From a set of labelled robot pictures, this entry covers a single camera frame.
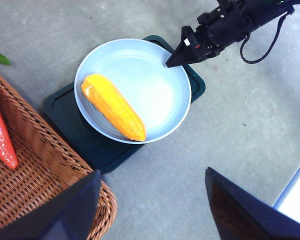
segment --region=white plate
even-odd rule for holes
[[[74,95],[83,117],[98,132],[122,143],[151,143],[171,134],[188,113],[191,86],[182,66],[167,68],[170,56],[164,48],[140,39],[118,39],[95,48],[75,75]],[[127,139],[82,94],[84,78],[95,73],[110,79],[140,116],[145,141]]]

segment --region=gray floor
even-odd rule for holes
[[[114,39],[163,37],[174,48],[181,26],[217,6],[213,0],[0,0],[0,73],[29,103],[74,81],[82,59]],[[206,92],[170,136],[146,145],[105,181],[118,201],[104,240],[219,239],[204,187],[215,168],[272,205],[300,165],[300,6],[270,56],[240,59],[239,43],[193,64]],[[277,22],[257,30],[247,58],[260,57]]]

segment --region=corn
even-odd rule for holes
[[[113,83],[101,74],[85,77],[81,90],[86,99],[124,136],[146,140],[146,127]]]

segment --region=brown wicker basket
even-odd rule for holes
[[[1,75],[0,111],[19,160],[16,170],[0,161],[2,228],[49,201],[92,169]],[[97,213],[87,239],[100,239],[116,213],[116,198],[102,182]]]

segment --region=dark green tray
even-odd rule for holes
[[[159,36],[151,35],[144,40],[173,52],[172,47]],[[206,85],[191,67],[188,65],[183,67],[190,80],[191,102],[193,102],[205,92]],[[74,83],[49,96],[44,102],[43,114],[51,120],[51,125],[91,168],[100,170],[102,174],[112,172],[143,146],[114,141],[91,127],[77,107]]]

